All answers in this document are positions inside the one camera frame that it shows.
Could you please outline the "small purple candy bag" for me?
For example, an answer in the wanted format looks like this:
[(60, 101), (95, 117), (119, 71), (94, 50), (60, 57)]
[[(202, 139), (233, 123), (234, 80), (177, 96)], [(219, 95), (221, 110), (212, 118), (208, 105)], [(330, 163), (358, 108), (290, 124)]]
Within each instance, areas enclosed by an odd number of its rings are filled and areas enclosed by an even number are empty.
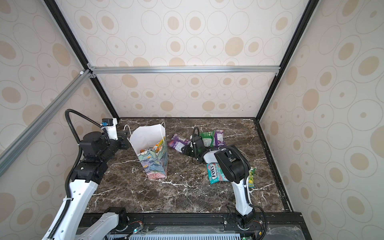
[(184, 153), (185, 147), (189, 144), (189, 142), (190, 141), (188, 139), (183, 138), (179, 134), (174, 134), (168, 143), (168, 146), (179, 153)]

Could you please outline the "green snack bag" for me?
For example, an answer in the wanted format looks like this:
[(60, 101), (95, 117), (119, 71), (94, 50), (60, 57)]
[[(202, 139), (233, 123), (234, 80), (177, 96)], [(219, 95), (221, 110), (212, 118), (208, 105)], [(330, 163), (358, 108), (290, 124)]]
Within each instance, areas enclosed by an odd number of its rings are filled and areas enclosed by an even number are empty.
[(216, 146), (215, 130), (208, 131), (208, 132), (202, 132), (199, 134), (199, 136), (202, 138), (204, 146), (206, 148), (212, 148), (212, 147)]

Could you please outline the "white paper bag colourful print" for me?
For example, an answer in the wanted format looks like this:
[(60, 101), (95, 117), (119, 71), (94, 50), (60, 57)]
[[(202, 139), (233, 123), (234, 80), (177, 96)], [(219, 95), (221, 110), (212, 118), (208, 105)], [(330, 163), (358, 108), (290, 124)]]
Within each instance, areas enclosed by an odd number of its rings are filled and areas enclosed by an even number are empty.
[(132, 148), (150, 180), (165, 179), (167, 177), (167, 141), (165, 140), (162, 150), (158, 153), (153, 151), (140, 153), (140, 151), (154, 147), (160, 140), (166, 139), (166, 136), (166, 125), (162, 122), (157, 125), (138, 127), (129, 137)]

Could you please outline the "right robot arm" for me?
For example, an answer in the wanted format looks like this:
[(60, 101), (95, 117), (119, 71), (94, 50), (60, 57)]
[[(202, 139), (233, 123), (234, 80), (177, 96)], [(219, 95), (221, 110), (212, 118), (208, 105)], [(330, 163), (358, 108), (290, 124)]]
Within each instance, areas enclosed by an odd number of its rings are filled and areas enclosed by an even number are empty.
[(207, 148), (199, 136), (193, 139), (185, 147), (181, 148), (183, 154), (194, 158), (198, 163), (207, 161), (209, 155), (215, 158), (226, 179), (231, 182), (235, 200), (236, 213), (234, 219), (242, 229), (249, 228), (256, 215), (249, 192), (248, 160), (234, 146), (220, 146)]

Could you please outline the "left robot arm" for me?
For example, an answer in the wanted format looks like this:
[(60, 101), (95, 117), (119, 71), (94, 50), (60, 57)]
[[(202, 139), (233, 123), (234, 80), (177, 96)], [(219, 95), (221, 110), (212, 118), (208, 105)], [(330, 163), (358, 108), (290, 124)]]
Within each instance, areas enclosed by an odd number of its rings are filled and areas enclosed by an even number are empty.
[(79, 142), (79, 155), (66, 183), (66, 196), (54, 221), (44, 235), (45, 240), (96, 240), (110, 231), (125, 230), (128, 219), (125, 208), (111, 207), (101, 220), (77, 236), (87, 205), (108, 169), (108, 161), (119, 150), (131, 147), (128, 131), (91, 132)]

